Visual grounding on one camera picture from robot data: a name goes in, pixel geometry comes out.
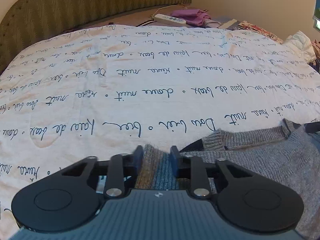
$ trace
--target green headboard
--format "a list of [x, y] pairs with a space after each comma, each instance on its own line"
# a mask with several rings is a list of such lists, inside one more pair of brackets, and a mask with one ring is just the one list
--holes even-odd
[[0, 74], [38, 41], [122, 12], [177, 3], [191, 0], [18, 0], [0, 24]]

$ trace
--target purple garment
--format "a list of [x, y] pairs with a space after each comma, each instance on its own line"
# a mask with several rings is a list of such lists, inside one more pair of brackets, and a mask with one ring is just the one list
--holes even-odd
[[211, 19], [211, 16], [200, 9], [176, 10], [171, 13], [172, 17], [186, 20], [187, 24], [193, 26], [202, 26], [204, 19]]

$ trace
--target white power strip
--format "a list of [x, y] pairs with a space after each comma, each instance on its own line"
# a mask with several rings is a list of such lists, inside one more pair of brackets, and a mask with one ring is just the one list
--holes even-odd
[[175, 18], [175, 17], [171, 17], [171, 16], [167, 16], [164, 14], [157, 14], [154, 16], [154, 20], [156, 22], [159, 23], [164, 23], [167, 25], [172, 25], [175, 27], [182, 27], [182, 26], [186, 26], [187, 22], [185, 20], [179, 19], [179, 18]]

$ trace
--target metal screw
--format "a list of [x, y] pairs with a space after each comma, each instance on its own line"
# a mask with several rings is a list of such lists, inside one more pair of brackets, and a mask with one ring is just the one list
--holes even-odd
[[209, 192], [209, 190], [207, 190], [205, 188], [197, 188], [194, 190], [193, 193], [197, 196], [205, 197], [205, 196], [209, 195], [210, 192]]
[[106, 191], [106, 194], [110, 197], [118, 197], [121, 193], [122, 191], [118, 188], [110, 188]]

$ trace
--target patterned headboard fabric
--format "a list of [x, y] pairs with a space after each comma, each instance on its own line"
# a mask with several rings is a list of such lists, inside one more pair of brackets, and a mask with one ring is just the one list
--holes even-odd
[[0, 74], [28, 46], [92, 21], [191, 0], [18, 0], [0, 24]]

